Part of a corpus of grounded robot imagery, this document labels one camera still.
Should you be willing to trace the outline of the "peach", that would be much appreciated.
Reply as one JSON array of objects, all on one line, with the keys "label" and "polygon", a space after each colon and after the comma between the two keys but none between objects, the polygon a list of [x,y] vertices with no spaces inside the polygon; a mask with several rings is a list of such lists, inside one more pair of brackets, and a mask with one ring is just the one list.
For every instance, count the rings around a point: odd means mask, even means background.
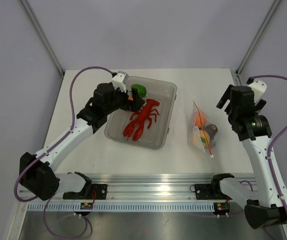
[{"label": "peach", "polygon": [[198,128],[203,128],[207,123],[207,117],[201,111],[196,111],[193,115],[193,123]]}]

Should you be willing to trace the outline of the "clear zip top bag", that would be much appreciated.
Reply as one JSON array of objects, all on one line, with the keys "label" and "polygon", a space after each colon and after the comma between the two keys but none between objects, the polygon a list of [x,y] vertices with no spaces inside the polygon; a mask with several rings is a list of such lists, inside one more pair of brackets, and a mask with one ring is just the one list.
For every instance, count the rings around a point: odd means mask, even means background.
[{"label": "clear zip top bag", "polygon": [[[198,127],[195,126],[194,123],[193,123],[194,113],[195,113],[196,111],[198,111],[198,112],[203,112],[203,114],[204,114],[204,115],[206,116],[206,118],[207,118],[207,122],[206,122],[205,126],[202,127],[202,128],[198,128]],[[204,111],[202,111],[202,109],[196,104],[196,102],[193,101],[192,112],[191,112],[191,116],[190,116],[190,120],[189,120],[189,127],[188,127],[188,133],[187,133],[187,140],[188,140],[188,142],[189,142],[192,146],[194,146],[193,143],[192,143],[192,132],[193,132],[193,131],[197,131],[197,130],[205,131],[204,128],[205,128],[207,125],[209,125],[209,124],[214,124],[214,123],[210,120],[210,118],[207,116],[207,114],[206,114]],[[209,157],[210,157],[211,159],[213,159],[213,158],[214,158],[213,149],[215,148],[215,146],[216,146],[216,144],[217,144],[217,143],[216,143],[216,141],[217,141],[217,140],[216,140],[216,139],[217,139],[217,135],[218,135],[218,132],[216,133],[216,135],[214,136],[214,138],[210,139],[210,144],[209,144],[208,146],[203,147],[203,148],[198,148],[198,147],[196,147],[196,146],[194,146],[194,147],[197,148],[199,151],[203,152],[204,154],[208,154]]]}]

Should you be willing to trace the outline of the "yellow lemon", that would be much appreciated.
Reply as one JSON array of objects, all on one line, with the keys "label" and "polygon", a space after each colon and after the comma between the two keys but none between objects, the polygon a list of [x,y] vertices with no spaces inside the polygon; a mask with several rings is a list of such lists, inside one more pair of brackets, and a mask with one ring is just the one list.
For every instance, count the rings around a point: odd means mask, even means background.
[{"label": "yellow lemon", "polygon": [[205,148],[210,144],[210,135],[203,130],[197,130],[192,132],[192,143],[197,148]]}]

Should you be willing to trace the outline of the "dark red passion fruit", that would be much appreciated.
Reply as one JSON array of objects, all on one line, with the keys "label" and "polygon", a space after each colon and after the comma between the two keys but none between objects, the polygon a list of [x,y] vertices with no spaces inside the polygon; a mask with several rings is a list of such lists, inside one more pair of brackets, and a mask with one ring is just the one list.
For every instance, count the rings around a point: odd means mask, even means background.
[{"label": "dark red passion fruit", "polygon": [[213,139],[218,132],[218,128],[215,124],[208,124],[204,130],[209,135],[210,139]]}]

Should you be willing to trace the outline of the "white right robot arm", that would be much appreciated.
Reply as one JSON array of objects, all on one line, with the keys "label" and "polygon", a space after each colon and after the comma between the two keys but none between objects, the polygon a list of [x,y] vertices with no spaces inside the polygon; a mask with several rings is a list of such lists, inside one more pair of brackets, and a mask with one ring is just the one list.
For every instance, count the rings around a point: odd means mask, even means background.
[{"label": "white right robot arm", "polygon": [[287,188],[269,147],[269,122],[259,114],[266,102],[255,98],[251,87],[229,85],[216,106],[222,109],[228,104],[224,111],[250,159],[257,193],[241,185],[230,173],[214,175],[210,192],[215,198],[226,195],[234,200],[243,208],[248,224],[258,229],[287,223]]}]

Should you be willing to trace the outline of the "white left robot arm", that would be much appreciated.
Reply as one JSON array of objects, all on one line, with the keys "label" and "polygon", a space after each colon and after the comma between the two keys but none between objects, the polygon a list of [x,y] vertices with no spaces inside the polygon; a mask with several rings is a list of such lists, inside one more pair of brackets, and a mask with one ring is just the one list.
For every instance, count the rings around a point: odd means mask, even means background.
[{"label": "white left robot arm", "polygon": [[21,156],[16,184],[43,201],[56,193],[63,193],[66,199],[93,198],[89,177],[80,172],[60,177],[55,174],[57,168],[79,144],[107,122],[108,115],[119,109],[139,111],[144,102],[136,88],[123,92],[111,82],[99,84],[85,107],[72,115],[70,127],[61,136],[36,153],[26,152]]}]

